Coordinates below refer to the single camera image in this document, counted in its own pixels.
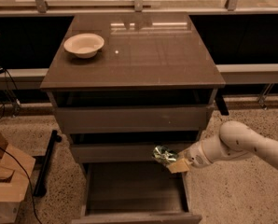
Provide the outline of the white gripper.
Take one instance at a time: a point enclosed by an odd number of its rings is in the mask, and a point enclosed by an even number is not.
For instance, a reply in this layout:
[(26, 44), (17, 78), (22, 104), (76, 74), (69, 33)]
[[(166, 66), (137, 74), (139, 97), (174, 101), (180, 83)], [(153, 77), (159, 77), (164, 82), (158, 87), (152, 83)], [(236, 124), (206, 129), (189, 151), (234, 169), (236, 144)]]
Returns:
[(178, 158), (179, 160), (167, 166), (172, 174), (187, 172), (190, 169), (191, 162), (196, 168), (204, 168), (212, 164), (202, 149), (202, 142), (194, 143), (187, 150), (180, 151)]

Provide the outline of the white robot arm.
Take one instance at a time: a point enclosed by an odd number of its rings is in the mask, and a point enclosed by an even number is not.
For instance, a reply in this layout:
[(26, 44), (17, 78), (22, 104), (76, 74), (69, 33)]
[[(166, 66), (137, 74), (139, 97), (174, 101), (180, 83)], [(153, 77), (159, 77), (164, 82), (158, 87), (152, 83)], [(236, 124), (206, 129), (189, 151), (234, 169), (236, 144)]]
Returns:
[(191, 166), (207, 167), (217, 161), (236, 161), (251, 154), (278, 170), (278, 141), (264, 137), (238, 121), (223, 123), (218, 134), (181, 151), (167, 166), (171, 173), (184, 173)]

